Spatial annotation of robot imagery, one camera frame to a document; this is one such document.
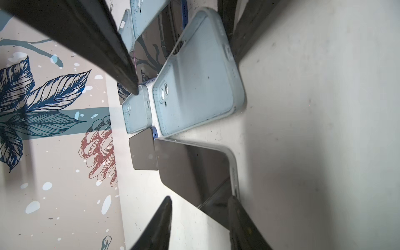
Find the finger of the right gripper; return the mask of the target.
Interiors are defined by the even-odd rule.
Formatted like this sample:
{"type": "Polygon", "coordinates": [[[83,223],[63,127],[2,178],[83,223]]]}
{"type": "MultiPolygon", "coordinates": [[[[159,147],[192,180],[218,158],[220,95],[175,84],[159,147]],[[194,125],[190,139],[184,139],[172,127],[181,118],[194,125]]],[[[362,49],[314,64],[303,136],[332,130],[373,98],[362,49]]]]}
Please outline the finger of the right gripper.
{"type": "Polygon", "coordinates": [[[231,52],[235,62],[240,62],[246,53],[256,30],[271,14],[280,1],[248,1],[230,40],[231,52]]]}
{"type": "Polygon", "coordinates": [[[133,62],[105,1],[1,1],[1,9],[100,67],[138,95],[133,62]]]}

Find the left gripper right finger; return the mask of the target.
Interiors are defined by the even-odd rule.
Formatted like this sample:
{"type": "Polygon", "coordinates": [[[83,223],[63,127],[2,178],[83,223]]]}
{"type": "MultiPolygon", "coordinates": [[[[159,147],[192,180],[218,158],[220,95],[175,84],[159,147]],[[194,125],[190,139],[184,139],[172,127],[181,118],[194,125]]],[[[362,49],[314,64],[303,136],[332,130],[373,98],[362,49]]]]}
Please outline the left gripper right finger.
{"type": "Polygon", "coordinates": [[[228,222],[232,250],[272,250],[235,196],[228,200],[228,222]]]}

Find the grey-blue phone case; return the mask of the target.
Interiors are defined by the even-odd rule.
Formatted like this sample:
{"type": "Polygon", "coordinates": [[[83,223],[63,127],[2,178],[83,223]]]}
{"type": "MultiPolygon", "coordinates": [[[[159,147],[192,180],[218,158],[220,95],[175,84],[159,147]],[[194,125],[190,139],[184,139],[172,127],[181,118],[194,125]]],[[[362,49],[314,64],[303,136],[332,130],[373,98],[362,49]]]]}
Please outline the grey-blue phone case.
{"type": "Polygon", "coordinates": [[[225,118],[243,106],[244,86],[214,9],[200,8],[174,49],[153,86],[159,136],[225,118]]]}
{"type": "Polygon", "coordinates": [[[136,41],[170,0],[131,0],[133,35],[136,41]]]}

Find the black phone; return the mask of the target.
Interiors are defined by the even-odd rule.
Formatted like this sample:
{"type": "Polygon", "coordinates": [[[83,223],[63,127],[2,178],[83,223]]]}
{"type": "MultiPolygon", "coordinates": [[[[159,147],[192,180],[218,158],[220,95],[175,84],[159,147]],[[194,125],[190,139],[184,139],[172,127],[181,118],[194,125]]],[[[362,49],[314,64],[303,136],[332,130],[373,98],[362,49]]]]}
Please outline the black phone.
{"type": "Polygon", "coordinates": [[[151,128],[147,128],[129,139],[134,170],[158,171],[154,140],[151,128]]]}
{"type": "Polygon", "coordinates": [[[155,140],[162,183],[225,228],[228,200],[240,196],[236,159],[222,145],[155,140]]]}
{"type": "Polygon", "coordinates": [[[139,84],[157,77],[188,23],[187,1],[170,1],[135,41],[129,53],[139,84]]]}

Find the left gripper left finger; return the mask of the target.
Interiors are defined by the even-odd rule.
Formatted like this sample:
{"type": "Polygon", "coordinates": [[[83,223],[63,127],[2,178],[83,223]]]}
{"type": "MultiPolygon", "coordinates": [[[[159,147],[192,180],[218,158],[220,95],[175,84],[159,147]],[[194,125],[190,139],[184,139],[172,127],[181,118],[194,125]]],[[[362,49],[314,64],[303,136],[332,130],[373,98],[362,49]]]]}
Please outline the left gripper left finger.
{"type": "Polygon", "coordinates": [[[172,206],[170,196],[166,196],[131,250],[169,249],[172,206]]]}

